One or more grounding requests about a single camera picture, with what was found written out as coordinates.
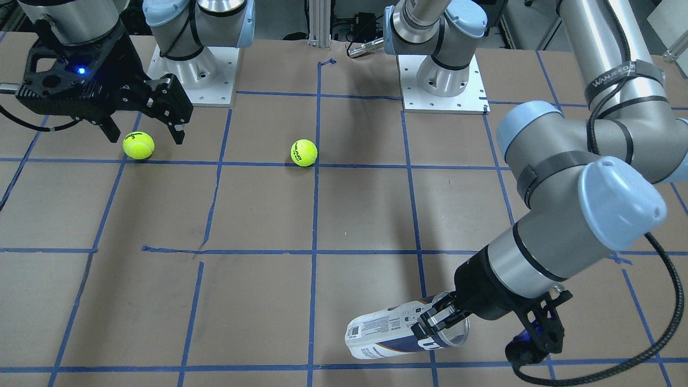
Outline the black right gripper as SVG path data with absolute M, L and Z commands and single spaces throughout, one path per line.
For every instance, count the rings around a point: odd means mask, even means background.
M 37 33 L 15 93 L 22 105 L 34 113 L 98 121 L 110 143 L 121 136 L 110 115 L 141 112 L 165 124 L 175 144 L 183 143 L 194 110 L 189 96 L 174 74 L 150 80 L 122 24 L 77 46 L 62 44 L 48 24 L 37 25 Z

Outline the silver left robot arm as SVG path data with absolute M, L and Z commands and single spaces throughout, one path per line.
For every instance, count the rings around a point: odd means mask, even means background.
M 511 110 L 497 128 L 505 162 L 528 213 L 455 272 L 455 291 L 411 326 L 422 349 L 474 314 L 518 316 L 524 333 L 508 345 L 518 368 L 559 353 L 556 308 L 570 298 L 551 289 L 660 225 L 667 207 L 657 183 L 686 179 L 686 120 L 672 113 L 664 72 L 647 52 L 627 1 L 560 1 L 587 120 L 550 103 Z

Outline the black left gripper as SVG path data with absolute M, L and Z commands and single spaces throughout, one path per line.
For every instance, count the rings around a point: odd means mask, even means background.
M 471 329 L 470 314 L 496 320 L 514 313 L 524 330 L 505 348 L 511 365 L 540 363 L 548 354 L 561 353 L 565 329 L 557 307 L 572 298 L 570 291 L 563 290 L 557 297 L 548 291 L 535 298 L 519 296 L 497 279 L 486 247 L 456 269 L 454 284 L 455 291 L 435 296 L 432 306 L 411 326 L 418 348 L 430 351 L 464 345 Z

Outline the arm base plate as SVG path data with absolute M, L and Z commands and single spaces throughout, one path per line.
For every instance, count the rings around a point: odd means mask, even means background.
M 398 55 L 403 108 L 407 113 L 489 113 L 477 57 L 467 68 L 444 69 L 428 55 Z
M 196 58 L 173 61 L 162 58 L 156 46 L 147 75 L 160 78 L 175 74 L 194 107 L 230 108 L 240 54 L 237 47 L 205 47 Z

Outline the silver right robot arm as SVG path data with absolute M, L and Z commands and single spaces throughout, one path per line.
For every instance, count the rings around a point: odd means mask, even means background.
M 69 129 L 81 121 L 100 127 L 112 143 L 120 130 L 114 112 L 141 112 L 167 126 L 182 144 L 191 120 L 192 88 L 218 81 L 211 47 L 249 47 L 255 34 L 253 1 L 144 1 L 162 76 L 146 73 L 112 1 L 20 1 L 37 33 L 18 85 L 3 86 L 30 111 L 71 122 L 38 132 Z

